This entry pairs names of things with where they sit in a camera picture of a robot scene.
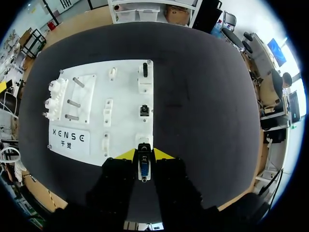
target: black table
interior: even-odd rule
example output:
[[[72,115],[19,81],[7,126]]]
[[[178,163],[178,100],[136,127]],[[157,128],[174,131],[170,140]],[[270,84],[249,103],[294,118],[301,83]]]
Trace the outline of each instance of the black table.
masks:
[[[21,159],[32,175],[64,200],[84,203],[101,168],[47,149],[43,102],[59,70],[118,59],[154,61],[154,147],[184,159],[203,206],[220,206],[245,191],[253,179],[259,145],[258,107],[246,65],[228,43],[163,23],[87,30],[37,57],[19,117]],[[135,183],[127,220],[161,220],[153,181]]]

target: plastic container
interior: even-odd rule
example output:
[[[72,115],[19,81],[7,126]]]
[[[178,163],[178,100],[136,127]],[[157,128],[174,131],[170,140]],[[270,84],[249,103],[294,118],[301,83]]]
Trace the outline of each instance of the plastic container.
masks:
[[[119,23],[134,22],[136,20],[136,8],[116,11]]]
[[[141,4],[137,6],[141,21],[155,22],[160,12],[160,5]]]
[[[195,0],[175,0],[175,1],[187,4],[187,5],[190,5],[190,6],[192,6],[193,3],[195,2]]]

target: white 3d printed part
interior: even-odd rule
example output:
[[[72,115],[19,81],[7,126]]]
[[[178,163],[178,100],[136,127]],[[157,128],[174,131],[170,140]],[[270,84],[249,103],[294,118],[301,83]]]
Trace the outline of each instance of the white 3d printed part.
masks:
[[[105,61],[61,70],[49,91],[48,112],[43,115],[49,119],[50,150],[101,166],[139,143],[153,147],[151,60]],[[140,115],[143,105],[149,116]]]

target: shelf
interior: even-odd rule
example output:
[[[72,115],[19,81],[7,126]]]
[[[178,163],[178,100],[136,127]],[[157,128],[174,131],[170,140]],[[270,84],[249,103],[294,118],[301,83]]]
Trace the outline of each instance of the shelf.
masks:
[[[141,20],[140,20],[140,15],[139,15],[139,14],[136,14],[135,21],[133,21],[133,22],[145,22],[145,21],[141,21]],[[166,20],[163,11],[160,11],[160,12],[158,13],[158,18],[157,18],[157,20],[156,20],[155,22],[157,22],[157,23],[169,23],[169,22]],[[121,20],[118,20],[117,23],[131,23],[131,22],[122,22]]]
[[[196,9],[195,6],[187,5],[181,2],[176,2],[174,0],[116,0],[116,1],[112,1],[112,5],[126,4],[126,3],[142,3],[142,2],[169,4],[169,5],[174,5],[174,6],[181,6],[184,8],[191,9],[191,10]]]

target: window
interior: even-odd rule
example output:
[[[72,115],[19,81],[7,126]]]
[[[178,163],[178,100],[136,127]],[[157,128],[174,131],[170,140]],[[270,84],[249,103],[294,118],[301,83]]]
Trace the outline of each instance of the window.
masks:
[[[286,59],[286,62],[279,68],[281,74],[289,73],[291,77],[299,74],[299,69],[296,60],[286,43],[281,47],[281,51]]]

